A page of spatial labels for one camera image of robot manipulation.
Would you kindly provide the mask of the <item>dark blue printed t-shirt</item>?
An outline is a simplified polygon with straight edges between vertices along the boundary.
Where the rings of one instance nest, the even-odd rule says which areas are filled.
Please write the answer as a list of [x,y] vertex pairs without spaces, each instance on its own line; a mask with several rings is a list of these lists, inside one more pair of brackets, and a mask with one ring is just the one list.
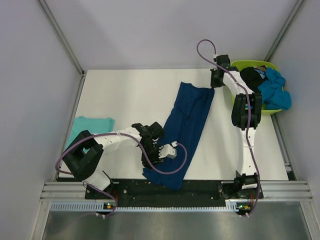
[[214,95],[215,90],[212,88],[180,83],[173,108],[163,127],[164,137],[158,142],[160,145],[178,142],[183,146],[177,147],[177,156],[174,159],[166,157],[155,167],[162,172],[173,172],[180,166],[183,167],[174,174],[160,174],[152,168],[144,168],[142,174],[149,182],[171,190],[181,189],[198,147]]

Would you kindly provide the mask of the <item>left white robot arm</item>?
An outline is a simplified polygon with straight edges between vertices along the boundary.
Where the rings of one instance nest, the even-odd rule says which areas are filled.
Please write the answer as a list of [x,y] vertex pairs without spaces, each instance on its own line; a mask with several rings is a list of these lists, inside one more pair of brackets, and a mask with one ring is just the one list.
[[157,140],[163,138],[165,131],[158,122],[150,126],[134,123],[130,127],[114,131],[111,135],[92,137],[88,130],[81,131],[68,146],[68,153],[62,158],[65,165],[77,181],[88,183],[96,188],[102,198],[109,198],[114,191],[111,180],[104,170],[98,167],[103,155],[142,146],[145,153],[141,155],[143,167],[150,169],[157,165],[161,146]]

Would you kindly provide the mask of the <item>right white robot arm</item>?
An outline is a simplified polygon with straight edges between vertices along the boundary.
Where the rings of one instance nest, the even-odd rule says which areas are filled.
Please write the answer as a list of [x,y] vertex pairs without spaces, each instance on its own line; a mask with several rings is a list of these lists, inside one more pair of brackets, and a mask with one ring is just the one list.
[[239,143],[239,160],[233,183],[224,183],[221,195],[246,198],[255,195],[260,186],[260,172],[254,153],[256,130],[261,122],[262,96],[251,90],[237,67],[231,66],[229,56],[215,55],[211,69],[210,86],[226,86],[233,98],[231,123],[236,129]]

